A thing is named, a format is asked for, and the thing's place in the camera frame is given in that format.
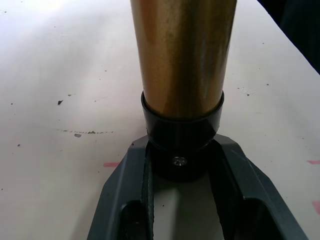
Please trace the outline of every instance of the black ring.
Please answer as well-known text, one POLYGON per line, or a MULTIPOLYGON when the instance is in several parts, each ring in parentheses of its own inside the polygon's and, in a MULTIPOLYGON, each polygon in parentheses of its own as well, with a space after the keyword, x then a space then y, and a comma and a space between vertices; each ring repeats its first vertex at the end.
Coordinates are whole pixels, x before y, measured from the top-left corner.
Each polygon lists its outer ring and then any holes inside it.
POLYGON ((142 92, 141 103, 150 142, 156 148, 167 151, 194 152, 202 149, 218 131, 224 99, 222 92, 218 107, 199 119, 171 120, 150 110, 142 92))

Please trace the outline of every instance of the white surface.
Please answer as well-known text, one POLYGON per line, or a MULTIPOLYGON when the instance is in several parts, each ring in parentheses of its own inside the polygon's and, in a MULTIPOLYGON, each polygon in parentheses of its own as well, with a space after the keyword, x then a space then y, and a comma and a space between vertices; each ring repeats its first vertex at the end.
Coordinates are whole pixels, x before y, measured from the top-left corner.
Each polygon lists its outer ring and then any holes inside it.
MULTIPOLYGON (((2 0, 0 36, 0 239, 86 239, 113 171, 104 163, 146 134, 130 2, 2 0)), ((320 159, 320 77, 255 0, 238 1, 224 91, 219 133, 319 239, 320 165, 307 161, 320 159)), ((206 178, 165 186, 155 240, 222 239, 206 178), (197 219, 207 225, 191 228, 197 219)))

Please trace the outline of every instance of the gold cylinder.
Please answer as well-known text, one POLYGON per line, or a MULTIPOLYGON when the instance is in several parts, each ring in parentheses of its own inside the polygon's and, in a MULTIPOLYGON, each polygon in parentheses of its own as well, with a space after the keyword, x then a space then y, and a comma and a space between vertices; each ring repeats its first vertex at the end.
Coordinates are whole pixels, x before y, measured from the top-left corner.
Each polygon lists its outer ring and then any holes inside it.
POLYGON ((237 0, 131 0, 143 92, 164 118, 219 104, 237 0))

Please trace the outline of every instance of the screw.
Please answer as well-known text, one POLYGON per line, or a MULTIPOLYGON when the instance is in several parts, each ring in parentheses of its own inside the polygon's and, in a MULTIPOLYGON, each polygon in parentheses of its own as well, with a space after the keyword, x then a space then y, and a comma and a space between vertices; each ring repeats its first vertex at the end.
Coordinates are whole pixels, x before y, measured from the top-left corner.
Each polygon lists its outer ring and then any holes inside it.
POLYGON ((184 166, 188 163, 187 159, 185 159, 184 157, 180 157, 180 156, 175 156, 174 158, 172 158, 172 164, 176 165, 176 166, 184 166))

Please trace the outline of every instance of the gold metal tube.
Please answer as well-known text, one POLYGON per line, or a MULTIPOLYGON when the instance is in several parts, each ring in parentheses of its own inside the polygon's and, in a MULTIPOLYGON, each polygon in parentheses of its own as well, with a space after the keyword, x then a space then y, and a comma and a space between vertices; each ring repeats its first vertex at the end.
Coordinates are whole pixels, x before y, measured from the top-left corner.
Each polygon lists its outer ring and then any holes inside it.
POLYGON ((237 0, 131 0, 143 91, 164 118, 219 104, 237 0))

